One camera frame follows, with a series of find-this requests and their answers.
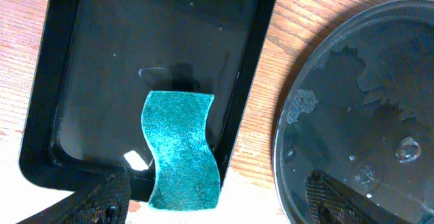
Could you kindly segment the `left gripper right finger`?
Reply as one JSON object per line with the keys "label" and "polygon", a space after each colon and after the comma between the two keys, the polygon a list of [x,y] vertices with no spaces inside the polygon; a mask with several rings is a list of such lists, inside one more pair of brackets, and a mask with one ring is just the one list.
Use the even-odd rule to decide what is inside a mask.
{"label": "left gripper right finger", "polygon": [[407,223],[319,169],[307,178],[305,196],[318,224]]}

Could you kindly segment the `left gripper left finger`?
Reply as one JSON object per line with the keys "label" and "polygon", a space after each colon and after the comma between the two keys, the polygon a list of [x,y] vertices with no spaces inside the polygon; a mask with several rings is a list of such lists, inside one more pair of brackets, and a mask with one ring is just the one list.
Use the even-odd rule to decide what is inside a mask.
{"label": "left gripper left finger", "polygon": [[118,166],[106,176],[58,203],[24,219],[26,223],[104,223],[123,224],[131,197],[130,176]]}

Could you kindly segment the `green sponge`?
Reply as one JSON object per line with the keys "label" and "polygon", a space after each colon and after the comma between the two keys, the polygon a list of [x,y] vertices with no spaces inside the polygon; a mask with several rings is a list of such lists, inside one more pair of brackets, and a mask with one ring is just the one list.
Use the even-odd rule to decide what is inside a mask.
{"label": "green sponge", "polygon": [[205,135],[213,100],[211,94],[149,92],[141,126],[155,161],[151,208],[193,211],[217,206],[220,173]]}

